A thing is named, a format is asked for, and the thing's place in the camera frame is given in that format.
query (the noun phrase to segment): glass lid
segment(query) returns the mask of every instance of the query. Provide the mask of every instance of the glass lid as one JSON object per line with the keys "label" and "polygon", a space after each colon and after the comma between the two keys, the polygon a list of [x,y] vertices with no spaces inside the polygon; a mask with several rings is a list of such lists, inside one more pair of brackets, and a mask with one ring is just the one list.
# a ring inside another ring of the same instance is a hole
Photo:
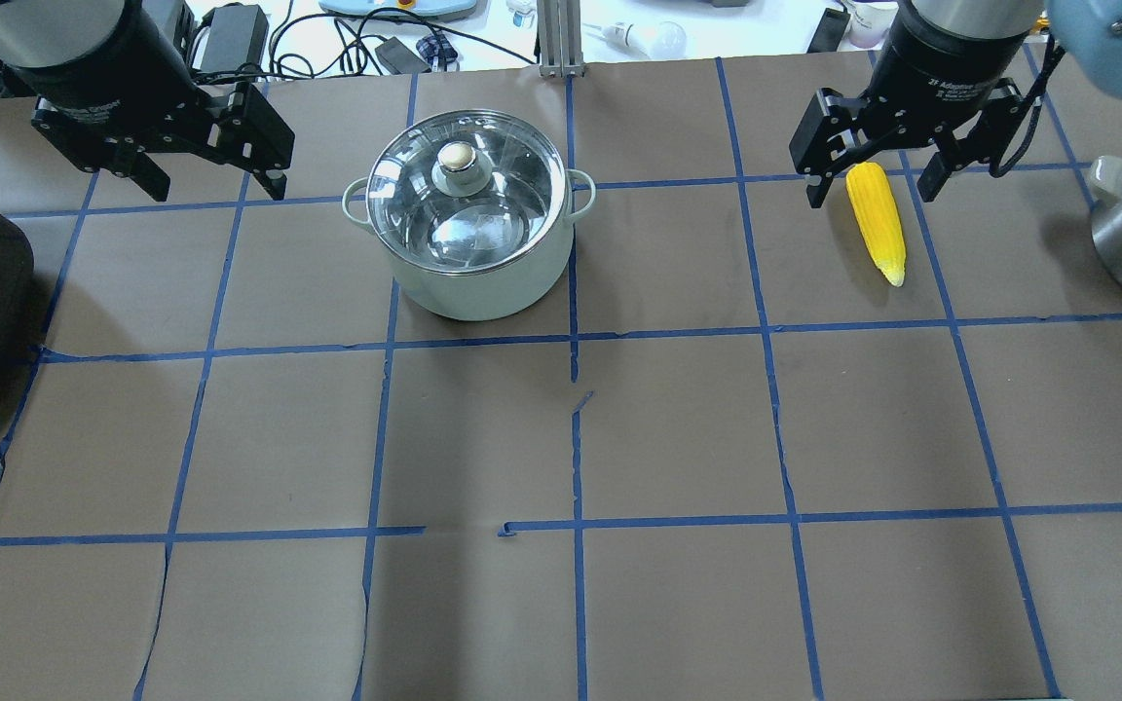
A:
{"label": "glass lid", "polygon": [[539,129],[467,110],[394,139],[370,172],[366,211],[406,262],[470,274],[525,256],[560,216],[567,187],[561,155]]}

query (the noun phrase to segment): light bulb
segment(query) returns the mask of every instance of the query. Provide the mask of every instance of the light bulb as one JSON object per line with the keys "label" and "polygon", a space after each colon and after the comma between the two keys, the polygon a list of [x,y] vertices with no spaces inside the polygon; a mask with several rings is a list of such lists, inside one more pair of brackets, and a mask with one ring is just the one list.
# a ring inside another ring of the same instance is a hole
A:
{"label": "light bulb", "polygon": [[628,46],[655,62],[671,62],[687,55],[687,30],[677,22],[617,22],[601,30],[609,44]]}

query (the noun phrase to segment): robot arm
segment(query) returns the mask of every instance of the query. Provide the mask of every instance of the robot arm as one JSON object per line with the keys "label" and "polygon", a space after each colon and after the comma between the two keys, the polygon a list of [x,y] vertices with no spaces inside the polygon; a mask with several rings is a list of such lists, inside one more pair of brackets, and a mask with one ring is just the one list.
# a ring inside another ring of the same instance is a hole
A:
{"label": "robot arm", "polygon": [[[1051,35],[1041,76],[1020,93],[1002,77],[1043,9],[1041,0],[899,0],[885,49],[856,98],[816,92],[791,139],[795,172],[808,176],[808,200],[822,204],[833,178],[877,151],[935,146],[918,188],[930,203],[947,178],[972,163],[1001,177],[1026,116],[1067,46],[1091,81],[1122,99],[1122,0],[1047,0]],[[955,131],[976,117],[969,135]],[[1032,137],[1030,122],[1028,138]]]}
{"label": "robot arm", "polygon": [[284,199],[294,135],[257,87],[202,90],[141,0],[57,4],[0,0],[0,58],[39,94],[33,124],[72,165],[110,169],[164,201],[171,178],[148,154],[186,151]]}

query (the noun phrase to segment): power adapter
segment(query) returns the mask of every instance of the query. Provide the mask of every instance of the power adapter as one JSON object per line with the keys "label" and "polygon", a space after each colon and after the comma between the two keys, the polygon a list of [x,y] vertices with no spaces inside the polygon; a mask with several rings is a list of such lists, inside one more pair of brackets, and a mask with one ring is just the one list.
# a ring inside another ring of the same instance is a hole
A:
{"label": "power adapter", "polygon": [[247,63],[263,65],[267,47],[267,15],[258,4],[228,4],[215,8],[202,52],[203,74],[240,71]]}
{"label": "power adapter", "polygon": [[375,46],[375,56],[393,75],[429,74],[432,72],[432,66],[426,65],[426,62],[419,58],[417,54],[410,52],[410,46],[402,44],[402,40],[396,39],[395,36],[386,43]]}

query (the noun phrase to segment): blue device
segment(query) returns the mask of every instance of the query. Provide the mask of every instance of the blue device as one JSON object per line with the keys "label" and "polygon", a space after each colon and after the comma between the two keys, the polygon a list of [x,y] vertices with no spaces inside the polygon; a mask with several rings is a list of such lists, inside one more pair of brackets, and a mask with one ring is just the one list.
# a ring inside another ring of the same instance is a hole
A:
{"label": "blue device", "polygon": [[[424,18],[435,18],[436,21],[450,22],[454,19],[468,18],[476,11],[479,0],[417,0],[410,12]],[[396,0],[320,0],[320,8],[328,12],[342,15],[366,15],[371,10],[396,8]]]}

